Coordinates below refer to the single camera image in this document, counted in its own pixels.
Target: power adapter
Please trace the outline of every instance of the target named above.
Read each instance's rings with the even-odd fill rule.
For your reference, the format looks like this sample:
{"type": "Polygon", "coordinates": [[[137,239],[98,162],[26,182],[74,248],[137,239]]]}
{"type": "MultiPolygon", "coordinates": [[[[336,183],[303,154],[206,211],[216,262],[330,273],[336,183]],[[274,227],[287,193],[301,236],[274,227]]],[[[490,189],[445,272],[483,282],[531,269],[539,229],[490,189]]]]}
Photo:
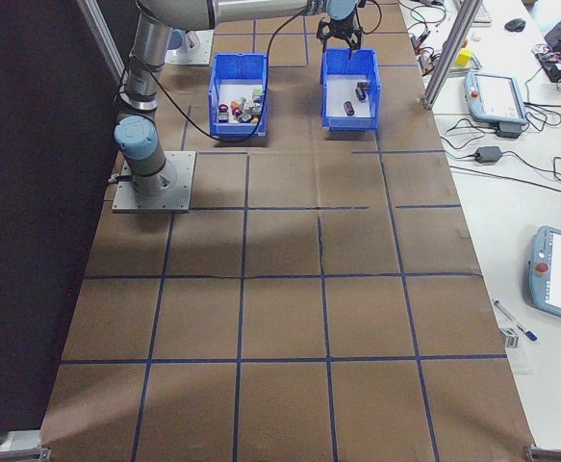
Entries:
{"type": "Polygon", "coordinates": [[[480,164],[495,164],[502,157],[498,146],[478,147],[474,152],[474,159],[480,164]]]}
{"type": "Polygon", "coordinates": [[[522,134],[522,126],[519,123],[500,122],[496,129],[496,135],[501,138],[516,140],[522,134]]]}

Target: metal mounting plate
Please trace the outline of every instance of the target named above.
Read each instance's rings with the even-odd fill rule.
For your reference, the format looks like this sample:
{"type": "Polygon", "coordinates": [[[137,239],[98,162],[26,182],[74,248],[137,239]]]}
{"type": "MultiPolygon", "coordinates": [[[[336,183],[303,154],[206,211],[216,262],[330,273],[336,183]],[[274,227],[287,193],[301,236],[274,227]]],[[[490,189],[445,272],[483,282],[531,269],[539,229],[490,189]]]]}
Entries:
{"type": "Polygon", "coordinates": [[[185,51],[168,50],[165,55],[166,64],[177,65],[209,65],[212,58],[212,44],[214,31],[197,31],[201,45],[194,53],[185,51]]]}
{"type": "MultiPolygon", "coordinates": [[[[112,207],[115,214],[186,213],[189,210],[196,153],[194,151],[166,151],[165,155],[177,172],[175,183],[155,196],[146,196],[139,194],[132,182],[120,181],[115,190],[112,207]]],[[[126,176],[131,174],[126,163],[124,163],[121,174],[126,176]]]]}

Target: black curtain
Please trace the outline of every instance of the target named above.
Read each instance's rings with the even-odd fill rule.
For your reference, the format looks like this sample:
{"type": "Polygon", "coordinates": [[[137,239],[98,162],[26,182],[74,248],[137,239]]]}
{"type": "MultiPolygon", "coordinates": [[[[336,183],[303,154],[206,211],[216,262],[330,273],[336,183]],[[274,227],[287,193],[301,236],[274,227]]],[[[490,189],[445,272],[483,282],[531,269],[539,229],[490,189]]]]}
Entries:
{"type": "Polygon", "coordinates": [[[115,159],[74,0],[0,0],[0,430],[39,428],[115,159]]]}

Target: grid on floor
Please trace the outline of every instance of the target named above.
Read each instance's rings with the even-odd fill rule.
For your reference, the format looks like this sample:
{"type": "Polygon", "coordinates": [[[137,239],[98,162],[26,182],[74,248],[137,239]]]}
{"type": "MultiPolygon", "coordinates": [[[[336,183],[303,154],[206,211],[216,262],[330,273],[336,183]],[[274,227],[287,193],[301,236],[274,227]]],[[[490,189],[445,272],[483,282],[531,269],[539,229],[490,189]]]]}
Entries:
{"type": "MultiPolygon", "coordinates": [[[[216,51],[256,49],[274,24],[221,27],[216,51]]],[[[319,65],[301,26],[271,62],[288,79],[272,102],[293,112],[291,76],[319,65]]],[[[403,91],[383,93],[371,138],[296,130],[312,108],[289,142],[241,150],[159,123],[199,151],[193,207],[106,203],[42,430],[58,462],[522,460],[529,430],[432,117],[394,125],[422,90],[406,62],[381,66],[403,91]]]]}

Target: blue plastic bin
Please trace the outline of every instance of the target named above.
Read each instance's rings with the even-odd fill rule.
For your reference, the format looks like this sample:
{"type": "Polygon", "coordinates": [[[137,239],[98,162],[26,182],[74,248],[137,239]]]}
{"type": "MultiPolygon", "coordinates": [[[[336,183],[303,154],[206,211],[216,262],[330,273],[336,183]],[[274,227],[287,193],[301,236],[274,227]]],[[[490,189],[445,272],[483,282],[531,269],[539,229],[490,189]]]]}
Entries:
{"type": "MultiPolygon", "coordinates": [[[[220,86],[225,81],[258,84],[265,94],[268,76],[268,56],[265,53],[217,53],[214,57],[212,78],[208,91],[210,106],[210,133],[217,137],[247,137],[254,130],[251,123],[218,123],[218,105],[231,101],[218,101],[220,86]]],[[[264,136],[267,130],[268,99],[265,100],[261,123],[255,136],[264,136]]]]}
{"type": "Polygon", "coordinates": [[[329,130],[376,130],[378,128],[382,88],[380,76],[378,75],[376,52],[374,50],[368,48],[357,50],[349,59],[347,48],[328,48],[322,57],[320,82],[322,83],[322,108],[320,112],[322,128],[329,130]],[[329,115],[329,109],[327,108],[327,91],[330,75],[366,76],[370,84],[368,89],[368,103],[353,103],[353,107],[356,104],[369,104],[369,117],[329,115]]]}

